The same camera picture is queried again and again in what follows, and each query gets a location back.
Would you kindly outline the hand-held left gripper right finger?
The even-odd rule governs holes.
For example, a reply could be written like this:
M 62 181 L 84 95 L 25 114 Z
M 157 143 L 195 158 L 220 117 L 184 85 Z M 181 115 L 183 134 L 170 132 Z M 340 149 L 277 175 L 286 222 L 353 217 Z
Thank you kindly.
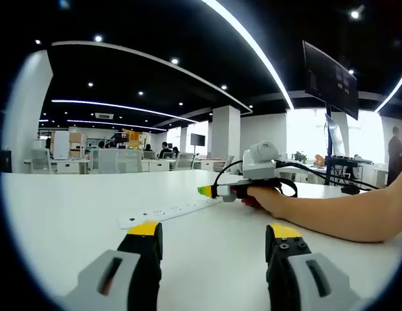
M 271 310 L 362 310 L 366 300 L 350 278 L 321 253 L 311 252 L 295 229 L 270 224 L 265 232 Z

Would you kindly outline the person's right hand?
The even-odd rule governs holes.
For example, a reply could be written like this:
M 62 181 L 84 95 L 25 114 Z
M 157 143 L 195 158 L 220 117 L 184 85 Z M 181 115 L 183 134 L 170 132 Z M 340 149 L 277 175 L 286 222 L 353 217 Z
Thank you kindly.
M 241 200 L 255 209 L 265 209 L 273 218 L 284 219 L 286 197 L 275 189 L 267 187 L 249 187 L 247 196 Z

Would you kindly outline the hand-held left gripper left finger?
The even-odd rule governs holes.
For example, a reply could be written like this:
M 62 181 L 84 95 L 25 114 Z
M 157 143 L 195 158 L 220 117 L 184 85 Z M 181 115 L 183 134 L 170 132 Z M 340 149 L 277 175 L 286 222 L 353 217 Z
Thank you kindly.
M 116 250 L 107 250 L 78 274 L 63 298 L 66 310 L 156 310 L 161 281 L 162 224 L 131 228 Z

